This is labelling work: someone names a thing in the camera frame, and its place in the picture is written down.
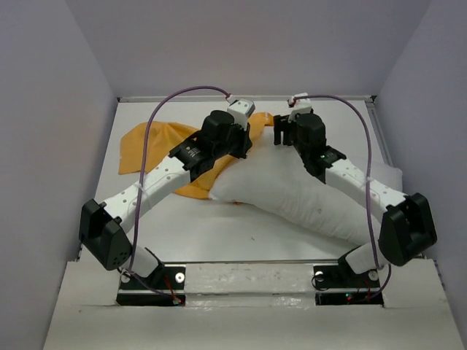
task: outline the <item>white pillow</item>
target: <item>white pillow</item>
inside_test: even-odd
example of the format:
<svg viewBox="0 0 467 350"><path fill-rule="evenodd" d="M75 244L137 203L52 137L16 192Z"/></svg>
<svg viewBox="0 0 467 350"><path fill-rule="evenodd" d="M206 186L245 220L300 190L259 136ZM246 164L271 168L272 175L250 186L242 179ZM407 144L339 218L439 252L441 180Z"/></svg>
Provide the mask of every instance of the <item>white pillow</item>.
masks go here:
<svg viewBox="0 0 467 350"><path fill-rule="evenodd" d="M249 203L324 236L367 243L365 209L309 175L295 149L274 146L273 139L272 129L266 129L247 159L239 160L219 175L209 197ZM355 159L355 165L361 166L361 158ZM372 177L388 186L394 188L401 183L398 169L375 165L374 170ZM373 226L378 236L380 225L374 218Z"/></svg>

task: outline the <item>white platform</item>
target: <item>white platform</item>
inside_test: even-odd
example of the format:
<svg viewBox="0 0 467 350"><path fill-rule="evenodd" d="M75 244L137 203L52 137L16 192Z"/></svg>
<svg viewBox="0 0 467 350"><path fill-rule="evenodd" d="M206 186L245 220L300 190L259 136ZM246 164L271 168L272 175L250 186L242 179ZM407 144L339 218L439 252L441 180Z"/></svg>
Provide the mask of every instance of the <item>white platform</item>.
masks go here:
<svg viewBox="0 0 467 350"><path fill-rule="evenodd" d="M355 104L370 123L364 102ZM136 174L117 174L120 139L137 123L145 122L154 106L119 105L97 201L136 180ZM348 155L366 154L363 129L347 107L330 101L317 101L314 107L326 124L329 144ZM176 102L162 109L157 120L199 127L212 109L224 108L222 102ZM287 107L280 102L260 101L257 110L282 114ZM373 129L371 137L374 159L382 162ZM166 198L142 219L140 242L167 261L336 259L351 247L251 206L176 195ZM271 278L267 266L263 273ZM280 275L273 277L274 283L284 283ZM281 297L278 301L266 297L258 302L234 295L229 303L214 298L211 302L192 301L184 308L121 307L115 305L118 278L83 249L81 260L67 266L45 349L463 348L430 260L415 260L394 270L384 293L385 308L315 306L308 275L300 282L308 294L300 298ZM250 291L249 284L235 286L240 294Z"/></svg>

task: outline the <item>screw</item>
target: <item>screw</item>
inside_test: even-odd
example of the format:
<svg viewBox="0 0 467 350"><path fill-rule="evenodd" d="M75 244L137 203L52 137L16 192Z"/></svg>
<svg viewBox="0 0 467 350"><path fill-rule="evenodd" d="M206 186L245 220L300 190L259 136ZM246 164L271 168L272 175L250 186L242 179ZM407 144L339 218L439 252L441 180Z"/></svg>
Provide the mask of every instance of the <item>screw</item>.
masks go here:
<svg viewBox="0 0 467 350"><path fill-rule="evenodd" d="M378 273L376 271L369 271L368 278L372 281L377 281L379 279Z"/></svg>
<svg viewBox="0 0 467 350"><path fill-rule="evenodd" d="M179 272L175 275L175 281L177 283L183 283L184 280L185 280L185 275L183 273Z"/></svg>
<svg viewBox="0 0 467 350"><path fill-rule="evenodd" d="M121 275L120 280L122 281L122 283L128 283L130 281L130 279L126 275Z"/></svg>
<svg viewBox="0 0 467 350"><path fill-rule="evenodd" d="M322 271L317 271L315 274L314 274L314 279L316 280L316 282L322 282L324 281L324 273Z"/></svg>

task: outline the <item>red wire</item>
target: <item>red wire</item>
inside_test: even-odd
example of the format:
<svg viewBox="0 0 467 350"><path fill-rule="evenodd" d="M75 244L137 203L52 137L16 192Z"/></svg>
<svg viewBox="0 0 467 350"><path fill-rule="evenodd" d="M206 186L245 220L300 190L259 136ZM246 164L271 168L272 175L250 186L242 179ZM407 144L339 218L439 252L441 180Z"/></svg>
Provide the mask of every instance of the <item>red wire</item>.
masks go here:
<svg viewBox="0 0 467 350"><path fill-rule="evenodd" d="M370 297L370 295L371 295L371 286L370 286L368 280L365 280L365 284L368 287L368 294L366 295L365 299L368 299Z"/></svg>
<svg viewBox="0 0 467 350"><path fill-rule="evenodd" d="M177 297L175 296L174 290L172 289L172 285L170 284L169 277L165 275L163 279L166 282L167 287L170 289L170 293L172 294L172 299L174 299L174 301L177 301Z"/></svg>

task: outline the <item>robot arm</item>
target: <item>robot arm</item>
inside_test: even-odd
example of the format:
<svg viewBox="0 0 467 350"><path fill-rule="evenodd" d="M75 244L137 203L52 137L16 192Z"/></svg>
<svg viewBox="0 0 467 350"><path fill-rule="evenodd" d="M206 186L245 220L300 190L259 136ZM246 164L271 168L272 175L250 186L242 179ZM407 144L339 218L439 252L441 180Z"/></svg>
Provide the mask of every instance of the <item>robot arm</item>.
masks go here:
<svg viewBox="0 0 467 350"><path fill-rule="evenodd" d="M248 118L255 110L251 101L233 101L227 112L213 111L201 127L176 146L144 178L140 215L168 194L212 169L224 155L245 158L250 141ZM139 182L100 204L89 200L81 211L80 240L109 271L128 268L132 244L127 234L134 226ZM132 271L146 279L161 275L163 263L147 249L136 248Z"/></svg>
<svg viewBox="0 0 467 350"><path fill-rule="evenodd" d="M344 154L326 144L325 125L313 113L308 98L298 99L289 115L274 117L274 144L281 142L296 148L312 176L366 206L366 175ZM369 189L371 213L381 223L376 244L380 265L405 265L436 243L433 218L425 197L419 193L408 196L373 179L369 179ZM375 269L371 243L345 254L339 259L339 265L344 275Z"/></svg>

